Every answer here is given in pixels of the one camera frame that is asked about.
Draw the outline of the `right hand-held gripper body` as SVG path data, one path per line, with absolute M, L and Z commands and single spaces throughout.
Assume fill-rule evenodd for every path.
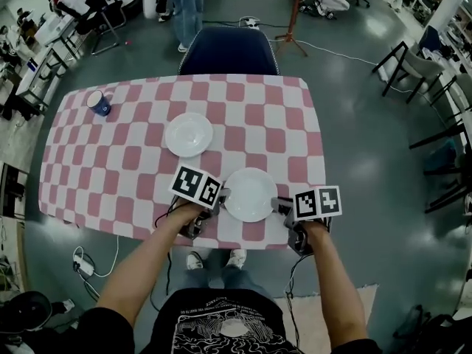
M 288 229 L 288 246 L 298 255 L 312 255 L 308 232 L 302 225 L 317 222 L 330 232 L 331 221 L 342 215 L 339 186 L 318 186 L 297 193 L 288 202 L 284 226 Z

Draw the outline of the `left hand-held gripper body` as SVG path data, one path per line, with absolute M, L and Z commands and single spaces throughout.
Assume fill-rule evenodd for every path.
M 180 230 L 180 235 L 195 239 L 206 228 L 206 222 L 220 212 L 220 194 L 222 181 L 204 170 L 180 164 L 170 183 L 169 191 L 173 194 L 169 211 L 185 203 L 192 202 L 203 210 Z

